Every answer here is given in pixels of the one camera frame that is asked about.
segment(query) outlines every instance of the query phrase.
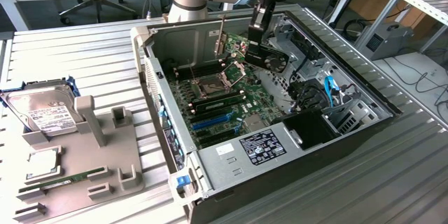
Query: office chair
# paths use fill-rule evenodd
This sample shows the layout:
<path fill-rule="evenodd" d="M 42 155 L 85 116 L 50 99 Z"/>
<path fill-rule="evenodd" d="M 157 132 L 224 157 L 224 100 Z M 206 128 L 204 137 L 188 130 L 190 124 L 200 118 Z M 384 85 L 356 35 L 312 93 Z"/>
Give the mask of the office chair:
<path fill-rule="evenodd" d="M 82 1 L 82 0 L 76 0 L 77 1 L 77 5 L 74 5 L 70 9 L 62 11 L 58 13 L 58 17 L 60 17 L 60 21 L 62 24 L 68 25 L 68 23 L 70 23 L 69 18 L 65 17 L 68 14 L 74 13 L 76 11 L 89 7 L 90 5 L 94 5 L 96 8 L 96 22 L 101 23 L 101 16 L 100 16 L 100 11 L 101 11 L 101 5 L 106 5 L 114 9 L 118 9 L 126 13 L 132 14 L 132 18 L 137 19 L 138 18 L 138 14 L 137 12 L 130 9 L 126 8 L 125 6 L 120 5 L 124 3 L 124 0 L 118 0 L 120 4 L 112 3 L 108 0 L 88 0 L 88 1 Z"/>

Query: warning label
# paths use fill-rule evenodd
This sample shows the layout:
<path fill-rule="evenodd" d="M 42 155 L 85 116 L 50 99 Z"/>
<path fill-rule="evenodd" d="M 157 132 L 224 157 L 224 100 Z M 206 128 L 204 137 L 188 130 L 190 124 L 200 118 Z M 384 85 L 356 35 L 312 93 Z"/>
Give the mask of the warning label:
<path fill-rule="evenodd" d="M 28 111 L 28 115 L 44 133 L 74 127 L 66 106 Z"/>
<path fill-rule="evenodd" d="M 258 165 L 286 153 L 272 130 L 240 140 L 252 164 Z"/>

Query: motherboard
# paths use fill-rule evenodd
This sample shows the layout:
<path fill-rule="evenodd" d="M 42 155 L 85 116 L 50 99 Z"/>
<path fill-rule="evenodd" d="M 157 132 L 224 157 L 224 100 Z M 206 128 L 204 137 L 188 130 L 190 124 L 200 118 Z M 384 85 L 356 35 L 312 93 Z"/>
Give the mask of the motherboard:
<path fill-rule="evenodd" d="M 192 69 L 193 78 L 178 80 L 178 74 L 168 78 L 198 148 L 262 129 L 282 115 L 273 96 L 261 86 L 254 68 L 236 59 L 221 64 L 224 69 L 217 73 L 196 76 L 193 73 L 200 75 L 201 71 Z"/>

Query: blue pcie slot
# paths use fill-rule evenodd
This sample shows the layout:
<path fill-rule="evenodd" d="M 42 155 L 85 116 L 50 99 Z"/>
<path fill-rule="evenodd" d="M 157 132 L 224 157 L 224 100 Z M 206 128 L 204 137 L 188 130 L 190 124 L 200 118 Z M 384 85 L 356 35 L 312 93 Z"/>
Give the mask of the blue pcie slot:
<path fill-rule="evenodd" d="M 213 126 L 218 123 L 226 123 L 230 120 L 232 114 L 233 114 L 233 112 L 230 112 L 230 113 L 228 113 L 222 116 L 218 116 L 217 118 L 213 118 L 213 119 L 210 119 L 205 122 L 196 123 L 196 124 L 192 125 L 192 129 L 196 131 L 196 130 L 200 130 L 205 127 Z"/>

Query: barcode sticker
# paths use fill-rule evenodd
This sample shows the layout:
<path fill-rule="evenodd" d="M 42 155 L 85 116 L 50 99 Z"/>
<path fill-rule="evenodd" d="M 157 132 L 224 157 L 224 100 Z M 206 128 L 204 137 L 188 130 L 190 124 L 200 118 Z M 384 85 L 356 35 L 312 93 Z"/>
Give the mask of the barcode sticker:
<path fill-rule="evenodd" d="M 74 127 L 73 117 L 64 105 L 28 111 L 28 115 L 44 133 Z"/>

